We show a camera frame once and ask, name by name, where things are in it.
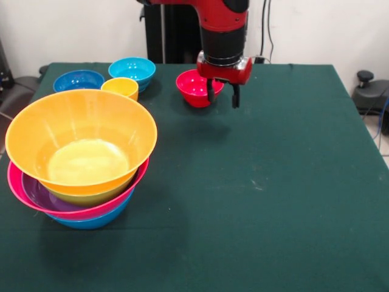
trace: light blue bowl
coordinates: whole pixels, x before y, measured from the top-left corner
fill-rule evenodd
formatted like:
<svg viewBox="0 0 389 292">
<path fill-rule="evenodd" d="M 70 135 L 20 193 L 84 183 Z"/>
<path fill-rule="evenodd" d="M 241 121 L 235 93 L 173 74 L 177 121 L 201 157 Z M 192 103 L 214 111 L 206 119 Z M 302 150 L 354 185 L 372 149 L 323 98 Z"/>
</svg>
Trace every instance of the light blue bowl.
<svg viewBox="0 0 389 292">
<path fill-rule="evenodd" d="M 92 70 L 77 70 L 59 76 L 53 85 L 55 92 L 73 89 L 100 89 L 104 83 L 104 77 Z"/>
<path fill-rule="evenodd" d="M 129 200 L 131 199 L 131 196 L 134 193 L 135 188 L 133 191 L 129 194 L 128 198 L 116 209 L 108 212 L 105 215 L 93 218 L 93 219 L 88 219 L 88 220 L 80 220 L 80 221 L 73 221 L 73 220 L 65 220 L 61 218 L 57 218 L 56 216 L 50 215 L 46 213 L 47 216 L 50 218 L 53 218 L 55 221 L 61 223 L 62 225 L 65 225 L 70 228 L 74 229 L 83 229 L 83 230 L 89 230 L 89 229 L 97 229 L 101 228 L 103 226 L 106 226 L 108 223 L 112 222 L 115 220 L 120 213 L 123 212 L 125 207 L 128 205 Z"/>
<path fill-rule="evenodd" d="M 156 73 L 156 65 L 146 58 L 130 57 L 113 62 L 108 68 L 112 78 L 127 77 L 139 85 L 139 92 L 146 90 Z"/>
</svg>

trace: red bowl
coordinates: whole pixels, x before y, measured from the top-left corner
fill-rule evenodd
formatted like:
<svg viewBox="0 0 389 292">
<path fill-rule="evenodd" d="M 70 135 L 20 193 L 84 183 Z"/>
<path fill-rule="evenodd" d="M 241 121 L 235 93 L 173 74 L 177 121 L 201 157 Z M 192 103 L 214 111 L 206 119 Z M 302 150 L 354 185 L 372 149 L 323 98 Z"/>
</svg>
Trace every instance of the red bowl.
<svg viewBox="0 0 389 292">
<path fill-rule="evenodd" d="M 184 96 L 184 99 L 195 108 L 205 108 L 211 103 L 208 101 L 207 79 L 201 77 L 199 72 L 189 70 L 177 77 L 176 85 L 178 90 Z M 224 84 L 213 81 L 215 97 L 222 91 Z"/>
<path fill-rule="evenodd" d="M 104 204 L 91 207 L 91 208 L 85 208 L 82 210 L 77 211 L 69 211 L 69 212 L 62 212 L 62 211 L 53 211 L 49 209 L 42 208 L 38 205 L 36 205 L 25 193 L 23 189 L 22 184 L 22 174 L 23 172 L 17 168 L 16 165 L 14 165 L 12 162 L 10 162 L 8 167 L 8 183 L 11 188 L 11 191 L 13 194 L 17 197 L 20 202 L 23 204 L 29 206 L 32 209 L 35 209 L 37 211 L 41 211 L 50 215 L 53 215 L 60 219 L 65 220 L 89 220 L 91 218 L 103 216 L 104 214 L 107 214 L 108 212 L 116 209 L 119 207 L 126 199 L 129 197 L 135 186 L 139 183 L 139 181 L 143 178 L 143 176 L 146 173 L 146 170 L 148 168 L 148 162 L 149 159 L 147 159 L 138 169 L 136 178 L 134 182 L 131 184 L 131 186 L 124 191 L 119 196 L 113 198 L 111 201 L 108 201 Z"/>
</svg>

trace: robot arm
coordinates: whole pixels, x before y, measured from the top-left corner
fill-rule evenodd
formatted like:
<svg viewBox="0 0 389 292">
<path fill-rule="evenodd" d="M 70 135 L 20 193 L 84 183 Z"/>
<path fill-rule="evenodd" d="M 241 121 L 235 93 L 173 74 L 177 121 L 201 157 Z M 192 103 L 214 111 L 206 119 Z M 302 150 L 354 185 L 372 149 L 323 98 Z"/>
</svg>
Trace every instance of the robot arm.
<svg viewBox="0 0 389 292">
<path fill-rule="evenodd" d="M 249 80 L 252 62 L 243 56 L 249 0 L 138 0 L 142 4 L 188 4 L 198 12 L 203 50 L 198 56 L 200 75 L 208 79 L 208 99 L 215 95 L 212 80 L 234 88 L 233 107 L 239 107 L 239 85 Z"/>
</svg>

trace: plastic bowl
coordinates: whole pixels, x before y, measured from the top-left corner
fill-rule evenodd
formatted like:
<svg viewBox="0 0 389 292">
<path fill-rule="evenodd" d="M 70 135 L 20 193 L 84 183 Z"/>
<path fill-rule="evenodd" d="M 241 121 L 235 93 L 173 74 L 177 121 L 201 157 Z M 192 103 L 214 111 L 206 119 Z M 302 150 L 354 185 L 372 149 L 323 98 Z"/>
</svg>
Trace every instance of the plastic bowl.
<svg viewBox="0 0 389 292">
<path fill-rule="evenodd" d="M 213 81 L 213 89 L 215 90 L 215 97 L 222 91 L 224 84 Z M 207 94 L 207 79 L 201 77 L 199 72 L 189 70 L 177 77 L 176 85 L 180 90 L 184 99 L 195 108 L 205 108 L 211 103 L 208 101 Z"/>
<path fill-rule="evenodd" d="M 61 218 L 57 218 L 56 216 L 53 216 L 51 214 L 46 214 L 50 218 L 53 218 L 58 223 L 65 225 L 70 228 L 74 229 L 82 229 L 82 230 L 91 230 L 91 229 L 98 229 L 103 226 L 106 226 L 113 220 L 115 220 L 120 213 L 123 212 L 125 207 L 128 205 L 128 202 L 130 201 L 132 195 L 133 195 L 134 189 L 131 191 L 127 199 L 119 205 L 119 207 L 116 207 L 114 210 L 108 212 L 107 214 L 104 214 L 99 217 L 95 217 L 88 220 L 65 220 Z"/>
<path fill-rule="evenodd" d="M 55 92 L 73 89 L 100 89 L 104 77 L 92 70 L 77 70 L 59 76 L 53 85 Z"/>
<path fill-rule="evenodd" d="M 10 160 L 20 170 L 63 194 L 62 200 L 82 200 L 83 206 L 88 197 L 95 204 L 93 196 L 103 190 L 123 190 L 156 141 L 155 121 L 141 104 L 94 89 L 59 92 L 32 103 L 5 135 Z"/>
<path fill-rule="evenodd" d="M 108 212 L 112 211 L 113 209 L 119 207 L 129 196 L 129 194 L 132 192 L 132 190 L 135 188 L 136 185 L 138 185 L 139 181 L 143 178 L 143 176 L 146 173 L 146 170 L 148 168 L 149 159 L 147 159 L 140 167 L 139 171 L 136 174 L 136 177 L 134 178 L 134 182 L 131 184 L 131 186 L 122 194 L 117 196 L 116 198 L 112 199 L 111 201 L 108 201 L 105 204 L 83 209 L 83 210 L 77 210 L 77 211 L 57 211 L 57 210 L 50 210 L 45 209 L 42 207 L 39 207 L 37 204 L 35 204 L 25 193 L 22 185 L 22 174 L 23 172 L 17 168 L 16 165 L 14 165 L 12 162 L 10 162 L 8 166 L 8 184 L 11 188 L 11 191 L 16 196 L 16 198 L 25 204 L 26 206 L 35 209 L 40 212 L 44 212 L 50 215 L 55 216 L 56 218 L 61 218 L 65 220 L 88 220 L 91 218 L 99 217 L 104 214 L 107 214 Z"/>
<path fill-rule="evenodd" d="M 113 62 L 108 68 L 112 78 L 127 77 L 139 84 L 139 92 L 146 90 L 156 72 L 156 65 L 146 58 L 130 57 Z"/>
<path fill-rule="evenodd" d="M 139 85 L 135 80 L 130 78 L 119 77 L 105 81 L 102 85 L 102 90 L 138 100 Z"/>
</svg>

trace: small yellow bowl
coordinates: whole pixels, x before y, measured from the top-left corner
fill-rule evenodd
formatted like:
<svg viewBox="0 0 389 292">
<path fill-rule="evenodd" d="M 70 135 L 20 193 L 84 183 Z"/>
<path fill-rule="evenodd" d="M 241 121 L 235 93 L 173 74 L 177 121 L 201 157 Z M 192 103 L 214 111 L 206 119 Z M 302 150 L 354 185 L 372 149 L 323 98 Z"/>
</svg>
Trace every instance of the small yellow bowl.
<svg viewBox="0 0 389 292">
<path fill-rule="evenodd" d="M 155 121 L 141 104 L 78 89 L 24 108 L 8 127 L 5 148 L 20 170 L 62 200 L 87 206 L 120 193 L 156 141 Z"/>
<path fill-rule="evenodd" d="M 130 78 L 118 77 L 106 81 L 102 85 L 102 90 L 120 94 L 138 101 L 139 85 Z"/>
</svg>

